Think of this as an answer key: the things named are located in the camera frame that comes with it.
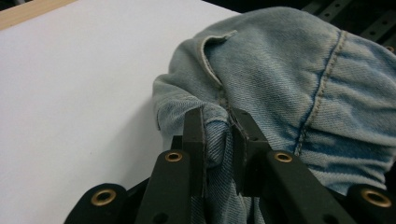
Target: white tabletop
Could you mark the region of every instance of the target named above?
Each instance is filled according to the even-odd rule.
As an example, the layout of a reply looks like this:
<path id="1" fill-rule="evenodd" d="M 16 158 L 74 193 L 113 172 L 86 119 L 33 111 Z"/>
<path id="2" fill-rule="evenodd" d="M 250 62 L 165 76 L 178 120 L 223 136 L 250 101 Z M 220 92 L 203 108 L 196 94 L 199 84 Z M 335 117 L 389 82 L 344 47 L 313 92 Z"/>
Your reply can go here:
<path id="1" fill-rule="evenodd" d="M 63 223 L 102 183 L 149 176 L 151 85 L 181 41 L 235 15 L 199 0 L 79 0 L 0 31 L 0 223 Z"/>

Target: seam stitching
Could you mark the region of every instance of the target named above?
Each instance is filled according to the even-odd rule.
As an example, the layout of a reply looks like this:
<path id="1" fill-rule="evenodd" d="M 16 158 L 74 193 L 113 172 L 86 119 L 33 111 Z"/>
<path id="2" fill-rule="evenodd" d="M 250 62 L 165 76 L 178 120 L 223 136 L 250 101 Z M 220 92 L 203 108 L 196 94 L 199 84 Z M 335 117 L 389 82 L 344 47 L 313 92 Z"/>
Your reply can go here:
<path id="1" fill-rule="evenodd" d="M 323 98 L 323 93 L 326 89 L 327 80 L 329 79 L 329 76 L 332 73 L 332 70 L 334 69 L 335 63 L 337 62 L 337 59 L 338 59 L 338 55 L 341 52 L 341 50 L 343 49 L 346 40 L 347 40 L 347 32 L 341 31 L 340 37 L 338 39 L 338 43 L 336 44 L 336 46 L 330 56 L 330 59 L 326 65 L 324 73 L 320 78 L 319 86 L 318 86 L 317 92 L 314 96 L 314 104 L 311 108 L 311 112 L 309 113 L 309 116 L 307 117 L 305 123 L 303 124 L 301 135 L 298 138 L 297 147 L 294 150 L 294 154 L 296 156 L 299 156 L 302 153 L 303 142 L 305 141 L 305 138 L 306 138 L 306 131 L 311 126 L 312 122 L 314 121 L 314 119 L 316 118 L 316 116 L 318 114 L 318 111 L 319 111 L 319 108 L 321 105 L 321 101 Z"/>

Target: light blue denim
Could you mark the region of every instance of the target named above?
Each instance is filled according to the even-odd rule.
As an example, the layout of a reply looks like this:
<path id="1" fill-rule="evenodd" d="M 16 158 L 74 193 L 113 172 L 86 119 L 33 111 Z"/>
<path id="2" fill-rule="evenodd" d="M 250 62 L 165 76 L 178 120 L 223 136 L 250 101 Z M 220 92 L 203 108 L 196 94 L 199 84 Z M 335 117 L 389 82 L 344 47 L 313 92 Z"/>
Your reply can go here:
<path id="1" fill-rule="evenodd" d="M 204 109 L 208 196 L 193 200 L 193 223 L 263 223 L 259 199 L 235 193 L 230 106 L 342 194 L 384 189 L 396 155 L 395 55 L 296 9 L 249 12 L 183 42 L 153 98 L 165 150 L 184 114 Z"/>

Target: bolt hole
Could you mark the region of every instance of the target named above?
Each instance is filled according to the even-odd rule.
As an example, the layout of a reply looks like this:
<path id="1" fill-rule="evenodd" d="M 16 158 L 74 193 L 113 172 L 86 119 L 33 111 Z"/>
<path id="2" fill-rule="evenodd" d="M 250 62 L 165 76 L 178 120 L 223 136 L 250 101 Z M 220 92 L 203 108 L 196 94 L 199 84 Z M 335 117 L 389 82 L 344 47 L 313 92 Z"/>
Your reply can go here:
<path id="1" fill-rule="evenodd" d="M 152 222 L 155 224 L 163 224 L 166 223 L 168 221 L 168 215 L 166 215 L 165 213 L 160 213 L 157 214 L 154 219 L 152 219 Z"/>
<path id="2" fill-rule="evenodd" d="M 380 192 L 377 192 L 376 190 L 363 189 L 361 191 L 361 196 L 367 202 L 372 203 L 379 207 L 390 207 L 392 205 L 392 202 L 387 196 L 383 195 Z"/>
<path id="3" fill-rule="evenodd" d="M 165 159 L 167 161 L 180 161 L 183 156 L 178 152 L 170 152 L 166 154 Z"/>
<path id="4" fill-rule="evenodd" d="M 278 161 L 282 161 L 282 162 L 290 162 L 292 161 L 292 157 L 289 156 L 286 153 L 283 152 L 278 152 L 275 154 L 275 159 L 277 159 Z"/>
<path id="5" fill-rule="evenodd" d="M 388 49 L 392 53 L 395 51 L 395 49 L 391 46 L 386 46 L 385 48 Z"/>
<path id="6" fill-rule="evenodd" d="M 114 189 L 100 189 L 93 194 L 91 203 L 95 206 L 103 206 L 113 202 L 116 195 L 117 193 Z"/>
<path id="7" fill-rule="evenodd" d="M 97 199 L 98 199 L 98 201 L 104 201 L 104 200 L 108 199 L 110 196 L 111 196 L 110 193 L 104 192 L 104 193 L 99 194 L 97 196 Z"/>
<path id="8" fill-rule="evenodd" d="M 332 215 L 328 215 L 328 214 L 323 216 L 323 221 L 326 224 L 338 224 L 337 218 Z"/>

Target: denim jeans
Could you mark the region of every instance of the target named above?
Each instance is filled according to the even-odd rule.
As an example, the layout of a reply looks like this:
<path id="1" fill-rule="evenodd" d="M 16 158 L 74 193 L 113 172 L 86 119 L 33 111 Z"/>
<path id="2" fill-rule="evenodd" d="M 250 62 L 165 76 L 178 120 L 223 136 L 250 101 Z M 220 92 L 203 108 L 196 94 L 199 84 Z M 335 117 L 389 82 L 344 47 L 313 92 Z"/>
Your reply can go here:
<path id="1" fill-rule="evenodd" d="M 204 110 L 209 184 L 192 201 L 193 223 L 264 223 L 259 199 L 235 192 L 231 106 L 342 194 L 362 183 L 384 189 L 396 155 L 395 55 L 292 8 L 242 14 L 181 43 L 153 98 L 165 150 L 184 114 Z"/>

